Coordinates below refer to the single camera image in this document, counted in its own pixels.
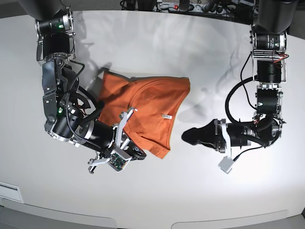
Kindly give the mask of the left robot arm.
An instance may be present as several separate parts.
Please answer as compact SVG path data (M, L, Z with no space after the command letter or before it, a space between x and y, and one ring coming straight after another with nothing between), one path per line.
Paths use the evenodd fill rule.
M182 134L182 140L191 145L201 144L230 158L233 147L242 148L251 143L259 148L271 146L282 134L283 91L287 80L287 29L291 25L297 0L257 0L253 7L250 29L252 50L247 58L252 61L253 75L241 79L228 93L224 108L229 122L214 119L201 128L191 128ZM233 94L249 82L256 82L255 112L251 121L233 118L229 102Z

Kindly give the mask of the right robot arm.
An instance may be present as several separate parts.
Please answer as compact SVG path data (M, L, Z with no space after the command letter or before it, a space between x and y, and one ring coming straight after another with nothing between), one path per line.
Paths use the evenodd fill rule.
M99 121L104 102L80 86L80 73L72 69L76 53L70 7L60 0L21 0L20 5L35 19L46 133L94 150L96 156L88 162L91 174L98 165L107 164L121 172L131 161L144 160L144 151L124 131L135 108L122 112L118 123L107 125Z

